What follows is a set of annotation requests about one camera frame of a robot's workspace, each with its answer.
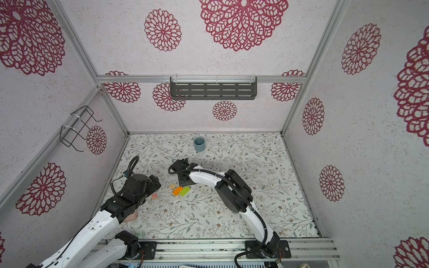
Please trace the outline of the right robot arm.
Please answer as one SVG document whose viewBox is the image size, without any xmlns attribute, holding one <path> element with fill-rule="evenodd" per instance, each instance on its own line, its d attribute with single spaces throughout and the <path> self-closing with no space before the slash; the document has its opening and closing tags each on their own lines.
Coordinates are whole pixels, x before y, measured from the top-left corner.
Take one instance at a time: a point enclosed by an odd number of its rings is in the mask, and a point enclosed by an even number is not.
<svg viewBox="0 0 429 268">
<path fill-rule="evenodd" d="M 224 205 L 240 215 L 252 230 L 259 244 L 252 246 L 250 250 L 258 249 L 261 256 L 266 258 L 276 254 L 280 237 L 265 222 L 254 202 L 252 190 L 236 171 L 230 169 L 225 173 L 215 172 L 196 163 L 189 163 L 188 159 L 180 159 L 168 168 L 168 173 L 178 176 L 181 187 L 202 184 L 213 188 Z"/>
</svg>

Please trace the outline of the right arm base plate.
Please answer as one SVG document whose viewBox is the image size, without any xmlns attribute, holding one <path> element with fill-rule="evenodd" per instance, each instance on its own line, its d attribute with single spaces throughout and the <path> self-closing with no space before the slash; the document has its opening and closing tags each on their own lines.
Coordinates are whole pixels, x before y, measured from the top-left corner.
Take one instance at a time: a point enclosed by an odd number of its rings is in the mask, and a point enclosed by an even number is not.
<svg viewBox="0 0 429 268">
<path fill-rule="evenodd" d="M 247 253 L 247 259 L 290 259 L 292 256 L 289 243 L 280 240 L 277 246 L 265 245 L 258 251 Z"/>
</svg>

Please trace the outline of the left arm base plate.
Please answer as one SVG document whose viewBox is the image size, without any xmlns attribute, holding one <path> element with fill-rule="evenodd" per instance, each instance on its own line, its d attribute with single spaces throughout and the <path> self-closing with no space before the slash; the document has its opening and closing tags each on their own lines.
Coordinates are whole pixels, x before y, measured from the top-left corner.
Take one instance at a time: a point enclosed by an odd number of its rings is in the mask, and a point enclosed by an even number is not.
<svg viewBox="0 0 429 268">
<path fill-rule="evenodd" d="M 120 260 L 154 260 L 157 242 L 134 242 L 127 245 L 126 253 Z"/>
</svg>

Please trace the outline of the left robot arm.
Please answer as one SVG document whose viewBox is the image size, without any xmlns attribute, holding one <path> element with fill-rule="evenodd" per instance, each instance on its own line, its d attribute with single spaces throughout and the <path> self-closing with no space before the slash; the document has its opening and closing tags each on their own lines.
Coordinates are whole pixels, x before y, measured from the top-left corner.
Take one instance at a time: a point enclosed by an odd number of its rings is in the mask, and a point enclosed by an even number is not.
<svg viewBox="0 0 429 268">
<path fill-rule="evenodd" d="M 127 231 L 121 231 L 91 256 L 88 254 L 160 187 L 159 178 L 154 175 L 131 175 L 122 189 L 109 198 L 69 242 L 37 267 L 106 268 L 116 260 L 137 259 L 141 253 L 139 239 Z"/>
</svg>

